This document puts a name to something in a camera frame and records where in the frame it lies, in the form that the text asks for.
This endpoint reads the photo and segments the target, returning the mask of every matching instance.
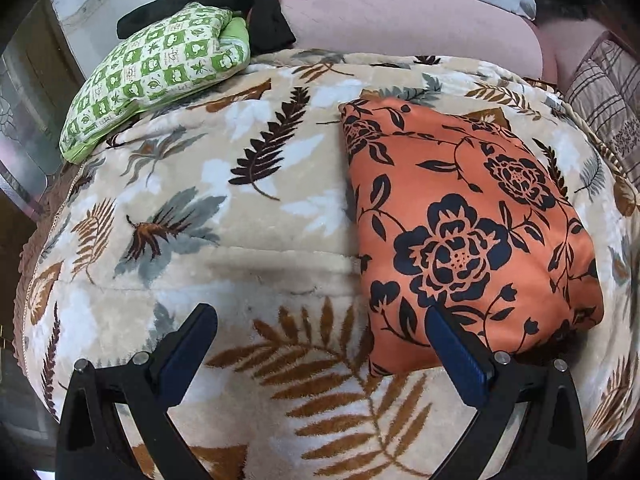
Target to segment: brown fern print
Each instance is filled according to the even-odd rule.
[[[281,306],[279,327],[254,320],[254,330],[263,342],[223,351],[206,365],[250,372],[262,386],[273,389],[271,399],[293,401],[287,416],[314,418],[314,422],[296,430],[297,436],[332,436],[324,446],[302,455],[304,460],[334,459],[330,465],[317,469],[315,476],[340,475],[344,480],[367,480],[393,465],[412,476],[428,478],[430,473],[401,462],[429,415],[431,404],[420,406],[427,375],[398,375],[386,383],[382,378],[368,376],[366,369],[362,373],[370,351],[370,334],[364,332],[357,354],[349,357],[354,315],[352,305],[337,329],[332,302],[326,298],[316,331],[305,308],[297,319]],[[349,380],[357,382],[359,392],[337,390]],[[374,393],[384,384],[386,391],[377,402]],[[335,408],[362,405],[363,401],[366,405],[363,413],[332,413]],[[354,432],[344,435],[345,431]],[[375,449],[356,452],[367,443],[373,443]]]
[[[621,356],[618,365],[612,370],[607,387],[605,388],[600,403],[593,413],[586,428],[586,433],[595,431],[597,435],[605,437],[601,444],[604,446],[612,437],[612,432],[619,426],[625,415],[632,412],[631,386],[632,380],[638,372],[640,356]]]
[[[308,90],[296,86],[291,91],[291,101],[282,103],[282,113],[276,112],[277,122],[268,122],[269,131],[260,132],[262,139],[251,139],[251,147],[244,150],[246,158],[238,158],[238,167],[231,170],[231,173],[238,176],[230,179],[229,184],[251,184],[261,195],[279,200],[259,189],[256,181],[280,169],[278,162],[283,159],[279,155],[285,142],[293,137],[296,127],[302,122],[308,102]]]
[[[524,96],[511,91],[508,88],[489,85],[488,83],[478,81],[476,84],[479,88],[470,90],[465,94],[465,97],[474,97],[476,99],[482,99],[483,101],[508,106],[509,108],[517,110],[517,113],[519,114],[530,116],[533,121],[539,121],[542,118],[542,114],[531,108],[531,105]]]
[[[44,356],[42,364],[42,373],[40,374],[40,383],[42,384],[42,395],[47,405],[49,413],[53,415],[56,422],[60,422],[56,414],[56,405],[53,403],[53,373],[56,367],[56,350],[60,341],[60,320],[58,319],[58,303],[53,306],[53,330],[47,353]]]
[[[201,108],[204,106],[206,107],[205,110],[209,113],[219,112],[223,108],[226,108],[233,103],[237,103],[238,101],[258,100],[267,90],[271,90],[271,78],[267,79],[267,81],[265,81],[264,83],[252,86],[247,90],[242,90],[237,94],[222,97],[220,99],[216,99],[215,101],[207,101],[206,103],[202,103],[199,105],[187,106],[187,110],[193,110],[195,108]]]
[[[99,204],[96,203],[91,210],[87,210],[85,218],[71,229],[71,232],[78,233],[79,237],[79,247],[76,253],[78,257],[71,270],[72,280],[84,270],[91,284],[95,285],[89,274],[89,266],[100,258],[107,247],[109,236],[113,230],[114,204],[114,200],[107,198]]]
[[[613,185],[613,197],[616,208],[623,216],[631,216],[636,209],[640,210],[636,191],[626,178],[616,175],[616,183]]]
[[[129,215],[127,215],[127,223],[133,227],[133,240],[129,251],[127,251],[127,260],[138,260],[145,253],[148,247],[151,250],[151,259],[160,256],[159,239],[165,242],[169,241],[169,236],[177,238],[178,235],[190,226],[189,217],[175,218],[171,216],[175,213],[171,209],[164,217],[161,212],[151,219],[151,222],[139,222],[134,224]]]
[[[303,65],[303,66],[299,66],[292,73],[298,74],[302,72],[302,74],[300,75],[300,79],[306,79],[305,81],[306,84],[309,84],[312,81],[315,81],[316,79],[323,76],[327,72],[334,72],[337,74],[353,76],[353,74],[350,74],[348,72],[340,72],[339,70],[336,70],[334,68],[334,64],[335,63],[315,63],[313,65]]]
[[[53,285],[60,276],[60,270],[62,270],[62,262],[55,263],[47,267],[47,269],[33,281],[29,294],[32,325],[35,325],[42,319],[42,316],[44,316]]]
[[[547,171],[549,172],[549,176],[551,177],[551,180],[553,180],[556,183],[556,186],[558,187],[558,191],[560,192],[560,194],[565,199],[569,200],[569,197],[567,195],[567,188],[566,188],[566,185],[564,184],[564,176],[562,176],[560,168],[558,168],[558,160],[556,159],[556,152],[553,150],[551,146],[545,146],[541,141],[537,139],[533,139],[533,142],[535,142],[538,145],[540,150],[542,150],[542,153],[546,156],[546,160],[549,161]]]
[[[231,447],[201,447],[190,446],[193,455],[200,461],[212,478],[219,480],[244,480],[244,466],[246,465],[246,448]],[[149,478],[155,478],[156,464],[149,455],[144,444],[138,444],[131,449],[142,473]]]

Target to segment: blue gripper pad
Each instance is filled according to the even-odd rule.
[[[218,316],[212,306],[206,307],[162,367],[158,377],[158,401],[163,406],[177,406],[182,402],[191,380],[216,336]]]
[[[431,307],[427,311],[426,327],[429,342],[445,367],[462,402],[474,408],[484,406],[489,396],[489,377],[478,361],[462,344],[436,308]]]

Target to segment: bed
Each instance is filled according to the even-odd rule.
[[[338,104],[362,91],[417,95],[442,113],[508,126],[564,178],[593,239],[605,305],[604,320],[565,356],[593,457],[631,427],[640,396],[639,219],[616,200],[621,187],[637,191],[619,158],[545,88],[466,58],[297,49],[140,117],[94,150],[50,228],[38,227],[15,323],[31,385],[60,416],[76,359],[126,362],[202,301],[223,330],[170,415],[213,474],[428,478],[474,410],[441,368],[368,374],[338,122]],[[252,164],[265,149],[282,160]],[[120,416],[153,478],[125,408]]]

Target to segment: fern leaf pattern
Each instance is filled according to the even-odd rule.
[[[267,90],[271,90],[271,78],[267,79],[267,81],[265,81],[264,83],[260,83],[259,85],[253,86],[247,90],[242,90],[241,92],[238,92],[236,94],[221,97],[220,99],[216,99],[215,101],[206,101],[205,103],[201,103],[199,105],[187,106],[187,110],[194,110],[196,108],[205,107],[205,110],[212,114],[215,112],[219,112],[220,110],[223,110],[224,108],[239,101],[258,100]]]
[[[190,446],[193,455],[200,461],[212,478],[220,480],[244,480],[247,446],[231,447]],[[144,444],[131,448],[142,472],[156,478],[156,464]]]
[[[348,72],[341,72],[340,70],[336,70],[334,68],[335,63],[315,63],[313,65],[303,65],[299,66],[297,69],[293,71],[294,74],[300,74],[300,79],[306,79],[305,83],[309,84],[319,77],[322,77],[327,72],[335,72],[337,74],[349,75],[353,76]]]
[[[626,178],[616,175],[615,180],[613,197],[616,202],[616,208],[623,216],[629,217],[636,209],[640,210],[636,189]]]
[[[465,97],[474,97],[476,99],[482,99],[483,101],[508,106],[509,108],[517,110],[519,114],[530,116],[533,121],[539,121],[542,118],[542,114],[531,108],[531,105],[523,95],[511,91],[508,88],[489,85],[488,83],[476,82],[476,84],[478,88],[467,92]]]
[[[564,184],[564,176],[562,176],[560,168],[558,168],[556,152],[551,146],[545,146],[541,141],[537,139],[533,139],[533,142],[537,144],[540,150],[542,150],[542,153],[546,156],[546,160],[548,160],[549,163],[547,171],[549,172],[549,176],[551,177],[551,179],[556,183],[558,191],[565,199],[569,200],[566,185]]]
[[[56,413],[56,405],[53,403],[53,375],[56,367],[56,352],[58,350],[58,342],[60,341],[60,319],[58,318],[58,304],[53,306],[53,330],[47,353],[44,356],[42,364],[42,372],[40,373],[40,383],[42,384],[42,395],[49,413],[53,415],[56,422],[60,422]]]
[[[125,176],[129,171],[132,171],[132,175],[127,182],[133,184],[140,176],[140,171],[147,164],[151,164],[151,170],[146,176],[146,181],[149,181],[151,175],[156,170],[156,164],[160,160],[165,160],[169,156],[175,155],[175,153],[183,152],[194,142],[201,139],[205,134],[199,134],[191,139],[181,140],[187,133],[187,129],[184,126],[178,126],[172,133],[167,135],[164,139],[147,139],[140,147],[129,155],[129,163],[127,169],[120,176]]]
[[[438,65],[440,64],[441,59],[435,56],[414,56],[415,61],[414,64],[420,65]]]
[[[290,403],[287,416],[303,424],[295,430],[297,436],[329,438],[302,454],[303,460],[324,460],[315,476],[372,479],[394,466],[413,477],[428,478],[430,472],[402,463],[431,409],[422,399],[428,375],[368,376],[367,332],[360,338],[355,357],[349,352],[356,346],[352,344],[354,316],[352,305],[342,320],[336,319],[332,302],[326,298],[318,326],[313,327],[306,309],[298,317],[281,306],[278,326],[254,320],[262,342],[220,352],[206,366],[251,373],[270,389],[271,399]],[[359,391],[339,389],[347,381],[357,383]]]
[[[154,307],[154,327],[149,330],[149,335],[142,345],[141,350],[153,352],[164,336],[176,330],[178,330],[178,327],[175,326],[175,314],[169,314],[167,308],[159,301],[156,301],[156,306]]]
[[[104,161],[105,158],[103,157],[92,160],[84,165],[84,168],[82,168],[82,173],[76,179],[73,186],[71,186],[69,197],[66,200],[67,205],[71,205],[83,189],[91,186],[91,184],[94,182],[96,171],[98,171],[98,168],[100,168],[100,166],[104,164]]]
[[[47,267],[31,284],[29,293],[29,308],[31,309],[31,324],[35,325],[42,319],[49,303],[53,286],[60,276],[62,262]]]
[[[60,229],[58,230],[58,232],[56,232],[56,234],[54,234],[51,237],[51,240],[49,240],[47,244],[44,246],[44,248],[42,249],[42,252],[40,253],[40,257],[38,259],[39,264],[41,264],[44,261],[44,259],[51,254],[51,251],[54,249],[54,247],[58,243],[58,240],[60,240],[60,236],[65,231],[66,227],[69,225],[70,220],[71,220],[71,213],[69,213],[66,216],[66,219],[64,222],[62,222],[62,225],[60,226]]]
[[[331,50],[325,50],[324,48],[310,48],[308,50],[302,50],[295,54],[292,54],[291,59],[299,59],[308,62],[331,63],[340,64],[346,63],[344,54],[340,52],[333,52]]]
[[[616,368],[611,371],[607,386],[600,397],[600,403],[586,427],[586,433],[595,432],[604,437],[604,446],[611,440],[620,420],[632,416],[635,407],[632,399],[632,382],[638,373],[640,355],[620,356]]]
[[[261,195],[279,200],[259,189],[256,181],[280,169],[278,162],[283,160],[280,156],[282,149],[302,122],[308,102],[307,88],[295,87],[291,92],[291,100],[282,103],[282,113],[276,112],[277,122],[267,123],[268,131],[260,132],[262,139],[251,139],[251,147],[244,150],[245,158],[238,158],[238,166],[231,170],[231,173],[238,176],[230,179],[229,184],[251,184]]]
[[[582,187],[576,189],[574,194],[584,189],[589,195],[589,200],[593,202],[593,199],[604,189],[606,183],[602,160],[596,151],[584,163],[584,167],[580,172],[580,180],[582,181]]]
[[[79,247],[76,251],[78,256],[74,260],[71,270],[72,280],[84,270],[92,285],[94,280],[89,274],[89,266],[94,264],[102,255],[109,236],[113,230],[113,212],[115,210],[114,200],[105,198],[99,204],[87,210],[84,219],[71,229],[72,233],[78,233]]]
[[[140,280],[149,286],[169,265],[172,254],[195,254],[206,244],[217,245],[220,237],[205,224],[226,197],[194,200],[197,194],[195,187],[177,192],[146,221],[133,221],[126,215],[133,233],[114,275],[137,269]]]
[[[425,88],[398,88],[397,86],[394,86],[392,88],[381,88],[376,92],[363,90],[360,93],[360,96],[365,99],[367,98],[367,94],[369,95],[369,98],[395,97],[414,105],[433,108],[435,106],[435,102],[440,97],[439,92],[442,85],[436,78],[430,77],[428,74],[423,74],[422,76],[425,79]]]

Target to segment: plaid fabric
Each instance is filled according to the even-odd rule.
[[[640,184],[640,62],[615,42],[601,42],[580,65],[565,100]]]

